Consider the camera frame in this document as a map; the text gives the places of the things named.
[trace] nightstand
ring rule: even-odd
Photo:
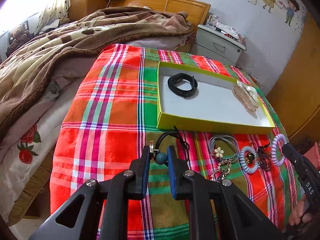
[[[191,54],[205,56],[223,64],[234,66],[244,50],[245,46],[243,44],[205,25],[198,25]]]

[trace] human hand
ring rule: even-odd
[[[294,224],[298,225],[300,223],[300,218],[304,213],[304,205],[307,200],[307,195],[303,194],[302,198],[298,201],[298,204],[292,209],[292,212],[289,217],[289,224],[293,226]],[[312,220],[312,215],[310,213],[305,214],[302,218],[303,223],[308,223]]]

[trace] pink object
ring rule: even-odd
[[[315,145],[310,150],[308,150],[304,154],[304,156],[307,157],[309,161],[311,161],[317,171],[320,170],[320,155],[318,143],[315,143]]]

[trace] headboard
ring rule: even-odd
[[[204,24],[211,5],[196,0],[111,0],[110,7],[116,6],[148,6],[156,11],[164,11],[166,6],[166,11],[170,13],[186,11],[187,20],[198,25]]]

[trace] polka dot curtain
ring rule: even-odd
[[[39,34],[44,26],[52,23],[56,19],[68,17],[69,8],[70,0],[49,0],[48,5],[39,16],[35,35]]]

